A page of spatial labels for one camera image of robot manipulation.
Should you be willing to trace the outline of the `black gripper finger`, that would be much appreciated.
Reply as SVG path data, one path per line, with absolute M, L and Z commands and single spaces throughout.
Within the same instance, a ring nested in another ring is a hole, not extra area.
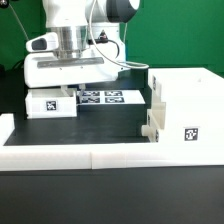
M 82 99 L 82 94 L 86 89 L 86 85 L 85 84 L 79 84 L 79 93 L 78 93 L 78 97 L 79 99 Z

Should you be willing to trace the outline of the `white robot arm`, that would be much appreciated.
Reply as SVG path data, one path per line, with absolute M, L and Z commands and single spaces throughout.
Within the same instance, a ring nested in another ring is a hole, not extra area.
M 119 26 L 140 0 L 42 0 L 47 32 L 26 43 L 24 79 L 31 88 L 109 82 L 123 70 L 142 69 L 126 60 Z

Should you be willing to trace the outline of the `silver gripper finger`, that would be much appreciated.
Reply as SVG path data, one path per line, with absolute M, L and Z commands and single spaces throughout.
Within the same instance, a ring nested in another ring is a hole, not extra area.
M 67 92 L 67 86 L 61 86 L 60 89 L 65 97 L 69 97 L 69 94 Z

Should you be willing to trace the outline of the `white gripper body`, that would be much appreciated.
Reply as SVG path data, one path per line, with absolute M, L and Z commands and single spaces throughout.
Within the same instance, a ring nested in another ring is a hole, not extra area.
M 53 53 L 32 53 L 25 59 L 24 79 L 29 88 L 115 81 L 123 66 L 103 57 L 58 59 Z

